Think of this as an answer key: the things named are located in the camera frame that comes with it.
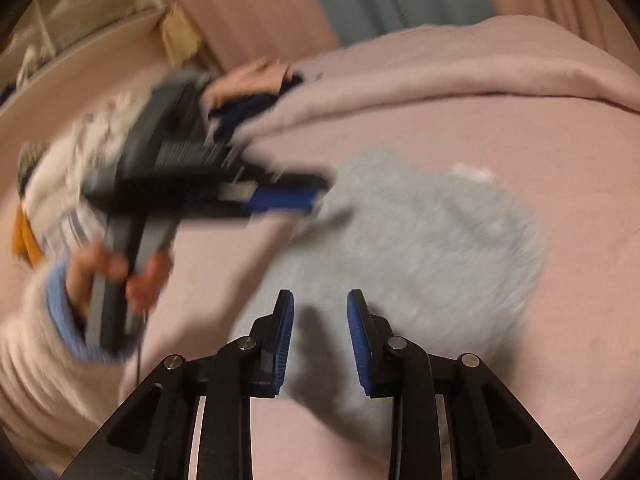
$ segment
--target blue sleeve lining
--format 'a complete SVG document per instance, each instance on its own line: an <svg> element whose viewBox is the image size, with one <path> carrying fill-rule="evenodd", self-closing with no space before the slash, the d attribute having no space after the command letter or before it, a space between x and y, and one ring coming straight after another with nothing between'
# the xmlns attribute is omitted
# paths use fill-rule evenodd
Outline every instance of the blue sleeve lining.
<svg viewBox="0 0 640 480"><path fill-rule="evenodd" d="M65 277L66 264L56 266L50 274L47 284L47 309L66 348L76 359L83 362L110 364L127 361L135 353L144 330L130 339L119 354L112 354L99 346L87 345L84 335L76 325L66 296Z"/></svg>

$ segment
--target fleece sleeve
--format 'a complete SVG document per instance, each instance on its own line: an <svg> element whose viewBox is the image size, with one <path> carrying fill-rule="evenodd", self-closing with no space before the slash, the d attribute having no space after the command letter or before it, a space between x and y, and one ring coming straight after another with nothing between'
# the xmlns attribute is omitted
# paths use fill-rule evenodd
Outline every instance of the fleece sleeve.
<svg viewBox="0 0 640 480"><path fill-rule="evenodd" d="M59 474L118 406L126 357L84 346L63 280L41 267L0 327L0 423L27 462Z"/></svg>

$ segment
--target person's arm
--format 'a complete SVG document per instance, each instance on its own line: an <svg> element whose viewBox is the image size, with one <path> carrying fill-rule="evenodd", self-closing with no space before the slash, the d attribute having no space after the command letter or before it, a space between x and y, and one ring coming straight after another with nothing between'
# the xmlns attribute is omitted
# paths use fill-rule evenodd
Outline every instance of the person's arm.
<svg viewBox="0 0 640 480"><path fill-rule="evenodd" d="M153 307L171 260L156 256L127 283L140 312ZM22 457L61 473L113 413L129 349L115 358L84 343L93 276L122 280L126 264L100 244L80 249L68 266L44 266L21 309L0 327L0 423Z"/></svg>

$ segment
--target pink bedsheet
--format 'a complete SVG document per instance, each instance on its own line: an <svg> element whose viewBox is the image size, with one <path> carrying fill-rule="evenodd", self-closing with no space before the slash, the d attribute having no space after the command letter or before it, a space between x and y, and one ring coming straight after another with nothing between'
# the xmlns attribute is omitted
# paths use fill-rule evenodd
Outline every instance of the pink bedsheet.
<svg viewBox="0 0 640 480"><path fill-rule="evenodd" d="M640 77L524 17L402 32L300 68L308 82L244 129L256 150L336 166L385 145L430 170L488 167L546 225L547 263L508 385L580 478L599 479L640 418ZM286 236L276 217L183 226L146 369L223 344ZM385 475L302 407L254 407L257 480Z"/></svg>

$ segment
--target triangular cutout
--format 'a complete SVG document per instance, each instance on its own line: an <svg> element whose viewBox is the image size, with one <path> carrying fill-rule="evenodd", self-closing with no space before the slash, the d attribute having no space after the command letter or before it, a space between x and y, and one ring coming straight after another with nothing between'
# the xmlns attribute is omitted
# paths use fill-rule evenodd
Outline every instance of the triangular cutout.
<svg viewBox="0 0 640 480"><path fill-rule="evenodd" d="M160 386L153 386L136 405L120 419L107 436L110 446L139 454L145 449L151 424L162 395Z"/></svg>
<svg viewBox="0 0 640 480"><path fill-rule="evenodd" d="M495 439L501 449L530 444L533 435L502 396L491 385L482 387L484 404L489 412Z"/></svg>

